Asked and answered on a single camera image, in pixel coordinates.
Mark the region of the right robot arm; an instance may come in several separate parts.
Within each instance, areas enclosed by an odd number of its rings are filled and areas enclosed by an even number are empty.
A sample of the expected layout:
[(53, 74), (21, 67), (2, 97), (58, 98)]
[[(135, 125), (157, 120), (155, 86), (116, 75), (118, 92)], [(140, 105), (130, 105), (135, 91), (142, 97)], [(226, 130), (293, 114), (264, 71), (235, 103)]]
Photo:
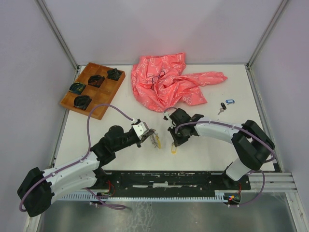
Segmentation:
[(259, 171), (263, 164), (275, 159), (272, 140), (253, 120), (245, 123), (227, 123), (211, 120), (201, 114), (190, 116), (181, 108), (173, 113), (164, 112), (164, 119), (170, 122), (170, 132), (175, 147), (187, 142), (192, 136), (211, 137), (233, 145), (237, 159), (224, 171), (222, 185), (233, 189), (239, 180), (253, 171)]

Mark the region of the key with yellow tag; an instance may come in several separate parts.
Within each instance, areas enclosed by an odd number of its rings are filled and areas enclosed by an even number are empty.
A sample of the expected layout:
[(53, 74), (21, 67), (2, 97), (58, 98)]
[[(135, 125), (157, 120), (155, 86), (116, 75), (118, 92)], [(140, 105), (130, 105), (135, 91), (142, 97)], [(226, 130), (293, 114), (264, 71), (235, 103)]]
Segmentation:
[(171, 153), (172, 154), (176, 154), (176, 152), (177, 152), (177, 147), (176, 147), (176, 145), (174, 144), (174, 142), (171, 144)]

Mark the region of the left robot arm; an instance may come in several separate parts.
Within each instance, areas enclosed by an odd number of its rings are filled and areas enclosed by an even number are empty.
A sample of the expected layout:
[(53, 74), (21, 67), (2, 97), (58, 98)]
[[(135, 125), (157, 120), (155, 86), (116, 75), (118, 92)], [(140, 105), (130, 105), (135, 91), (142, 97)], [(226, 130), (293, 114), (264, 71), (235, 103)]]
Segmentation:
[(31, 169), (17, 190), (19, 210), (35, 217), (67, 194), (93, 186), (103, 188), (107, 177), (102, 167), (115, 159), (116, 152), (132, 145), (141, 147), (154, 132), (144, 122), (132, 124), (128, 132), (121, 126), (112, 126), (85, 155), (43, 171), (38, 167)]

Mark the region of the large keyring with yellow handle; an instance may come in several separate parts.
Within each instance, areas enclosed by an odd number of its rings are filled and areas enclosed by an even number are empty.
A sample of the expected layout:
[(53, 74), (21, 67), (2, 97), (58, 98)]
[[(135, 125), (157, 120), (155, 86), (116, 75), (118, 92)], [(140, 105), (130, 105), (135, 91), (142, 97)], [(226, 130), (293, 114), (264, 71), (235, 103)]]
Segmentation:
[(159, 138), (159, 135), (158, 133), (154, 133), (150, 136), (150, 139), (151, 139), (151, 142), (152, 144), (158, 148), (158, 149), (161, 149), (161, 142), (160, 142), (160, 138)]

